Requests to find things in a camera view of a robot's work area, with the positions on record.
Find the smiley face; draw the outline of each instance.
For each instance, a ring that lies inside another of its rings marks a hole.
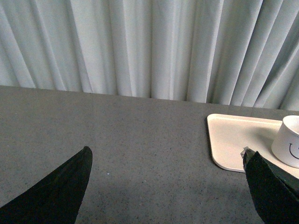
[[[294,149],[294,147],[291,147],[291,145],[292,145],[292,143],[290,143],[290,146],[289,146],[291,155],[292,155],[294,158],[296,158],[296,159],[299,160],[299,157],[296,157],[296,156],[292,153],[292,151],[293,151],[293,150],[296,150],[296,149]]]

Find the white tray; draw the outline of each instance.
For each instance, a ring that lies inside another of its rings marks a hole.
[[[282,121],[261,118],[210,114],[207,117],[212,157],[221,168],[243,172],[241,152],[248,146],[262,157],[299,178],[299,168],[290,167],[278,160],[271,144]]]

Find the curtain fold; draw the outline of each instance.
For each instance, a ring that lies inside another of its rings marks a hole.
[[[299,111],[297,0],[0,0],[0,85]]]

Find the speckled surface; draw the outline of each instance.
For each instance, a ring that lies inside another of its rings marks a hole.
[[[211,158],[211,113],[299,112],[0,86],[0,206],[89,146],[77,224],[262,223],[243,173]]]

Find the white cup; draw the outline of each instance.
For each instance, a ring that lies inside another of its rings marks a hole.
[[[282,162],[299,168],[299,116],[290,115],[283,118],[271,148]]]

